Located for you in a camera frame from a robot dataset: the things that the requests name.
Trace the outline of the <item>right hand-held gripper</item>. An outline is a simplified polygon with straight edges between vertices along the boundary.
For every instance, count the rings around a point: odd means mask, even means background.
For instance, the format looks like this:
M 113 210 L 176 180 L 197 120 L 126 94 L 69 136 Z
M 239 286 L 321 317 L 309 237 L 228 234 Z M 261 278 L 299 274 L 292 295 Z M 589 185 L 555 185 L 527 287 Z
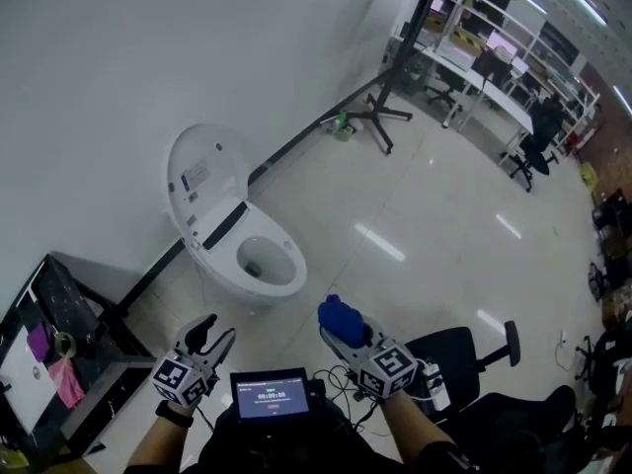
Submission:
M 323 342 L 352 370 L 357 388 L 376 399 L 387 400 L 411 385 L 419 363 L 417 359 L 398 343 L 383 343 L 381 326 L 371 317 L 362 317 L 362 342 L 367 348 L 353 348 L 325 328 L 319 333 Z

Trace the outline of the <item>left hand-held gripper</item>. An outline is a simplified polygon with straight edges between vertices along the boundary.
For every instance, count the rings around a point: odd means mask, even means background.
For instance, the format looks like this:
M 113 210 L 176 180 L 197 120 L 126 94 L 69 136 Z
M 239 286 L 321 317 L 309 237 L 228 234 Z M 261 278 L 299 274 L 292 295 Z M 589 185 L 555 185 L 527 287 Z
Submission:
M 199 316 L 183 326 L 176 335 L 174 351 L 183 356 L 200 355 L 206 345 L 208 331 L 216 320 L 217 315 L 211 313 Z M 206 354 L 207 365 L 222 364 L 235 340 L 236 330 L 226 330 Z M 156 363 L 149 381 L 164 399 L 187 408 L 211 393 L 218 376 L 214 369 L 204 372 L 188 358 L 165 355 Z

